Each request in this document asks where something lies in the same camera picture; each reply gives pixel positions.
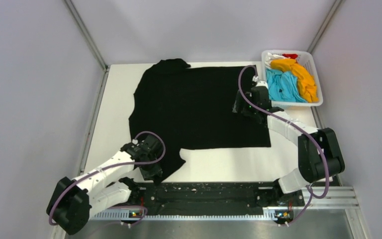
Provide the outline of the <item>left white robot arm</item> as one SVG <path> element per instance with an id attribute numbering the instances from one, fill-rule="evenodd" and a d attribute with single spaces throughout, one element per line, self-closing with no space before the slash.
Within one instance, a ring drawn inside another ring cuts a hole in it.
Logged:
<path id="1" fill-rule="evenodd" d="M 143 131 L 93 170 L 73 179 L 62 178 L 46 209 L 48 223 L 74 235 L 106 209 L 137 204 L 140 187 L 128 174 L 137 168 L 160 173 L 158 163 L 165 153 L 164 141 L 151 131 Z"/>

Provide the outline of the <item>black t-shirt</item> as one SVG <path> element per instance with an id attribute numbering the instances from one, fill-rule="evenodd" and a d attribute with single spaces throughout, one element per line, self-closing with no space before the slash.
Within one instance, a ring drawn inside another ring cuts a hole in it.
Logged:
<path id="1" fill-rule="evenodd" d="M 181 149 L 271 146 L 267 126 L 232 112 L 254 74 L 242 66 L 192 68 L 182 59 L 161 60 L 143 73 L 129 129 L 131 136 L 151 131 L 164 141 L 163 181 L 184 165 Z"/>

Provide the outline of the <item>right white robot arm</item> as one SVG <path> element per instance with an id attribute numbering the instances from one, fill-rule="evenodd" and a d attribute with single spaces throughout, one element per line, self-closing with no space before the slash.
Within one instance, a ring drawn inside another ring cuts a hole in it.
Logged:
<path id="1" fill-rule="evenodd" d="M 237 92 L 233 112 L 256 120 L 297 147 L 297 167 L 274 181 L 272 200 L 285 205 L 292 193 L 345 170 L 339 142 L 331 128 L 318 129 L 292 119 L 284 109 L 273 107 L 264 86 Z"/>

